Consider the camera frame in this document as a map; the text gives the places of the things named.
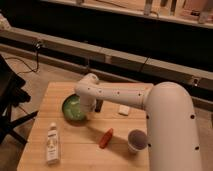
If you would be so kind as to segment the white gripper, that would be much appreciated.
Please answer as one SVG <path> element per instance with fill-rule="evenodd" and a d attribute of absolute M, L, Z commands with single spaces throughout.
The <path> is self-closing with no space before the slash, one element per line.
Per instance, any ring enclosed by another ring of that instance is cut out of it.
<path fill-rule="evenodd" d="M 89 114 L 94 111 L 99 113 L 103 105 L 103 100 L 89 98 L 86 96 L 80 97 L 80 109 L 84 114 Z"/>

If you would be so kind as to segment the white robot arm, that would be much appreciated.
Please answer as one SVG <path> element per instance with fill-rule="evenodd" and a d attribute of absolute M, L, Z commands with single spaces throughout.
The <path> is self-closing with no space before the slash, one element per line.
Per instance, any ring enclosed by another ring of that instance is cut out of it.
<path fill-rule="evenodd" d="M 181 85 L 101 83 L 89 73 L 75 84 L 74 91 L 86 114 L 98 100 L 146 112 L 150 171 L 203 171 L 194 105 Z"/>

